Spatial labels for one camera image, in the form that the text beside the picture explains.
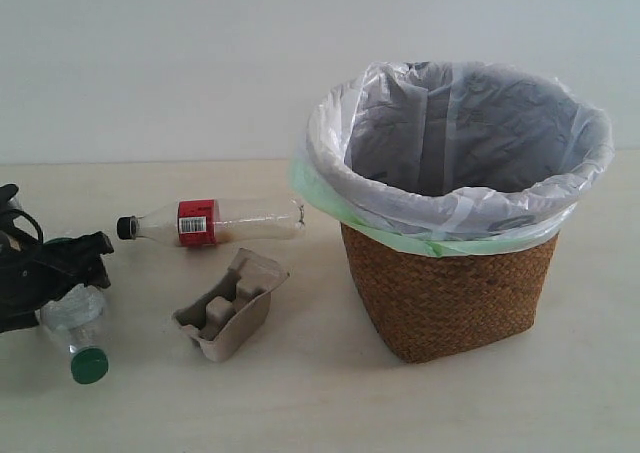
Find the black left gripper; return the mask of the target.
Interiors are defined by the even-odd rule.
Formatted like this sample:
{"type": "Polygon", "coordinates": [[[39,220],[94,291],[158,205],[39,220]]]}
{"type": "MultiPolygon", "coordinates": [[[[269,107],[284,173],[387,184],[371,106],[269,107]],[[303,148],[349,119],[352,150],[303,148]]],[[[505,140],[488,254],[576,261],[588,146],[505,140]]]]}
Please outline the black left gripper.
{"type": "Polygon", "coordinates": [[[106,289],[111,280],[103,256],[114,252],[98,231],[78,238],[44,239],[39,223],[20,206],[19,187],[1,187],[1,331],[38,325],[36,311],[61,299],[71,288],[65,265],[72,259],[74,278],[84,286],[106,289]],[[66,250],[71,248],[72,255],[66,250]]]}

